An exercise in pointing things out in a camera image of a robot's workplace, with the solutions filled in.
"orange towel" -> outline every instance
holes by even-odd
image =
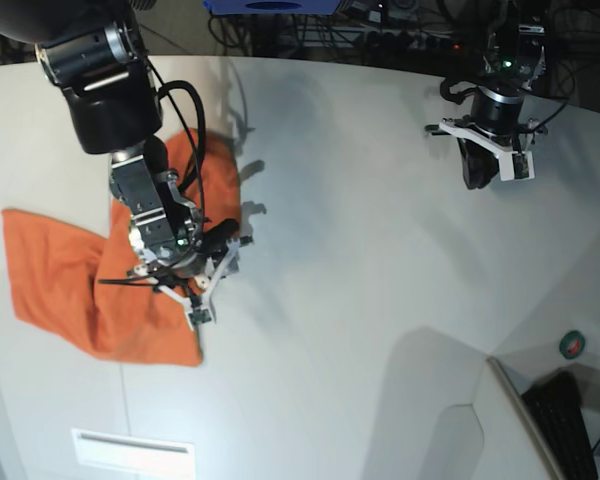
[[[166,145],[169,166],[182,178],[191,154],[185,132]],[[202,179],[210,219],[205,229],[227,218],[240,221],[236,168],[226,145],[212,135],[207,135]],[[198,204],[198,182],[186,193]],[[113,201],[108,240],[19,210],[4,210],[2,216],[13,307],[20,320],[101,359],[200,364],[202,353],[179,304],[151,288],[97,283],[125,278],[139,263],[127,238],[126,207]]]

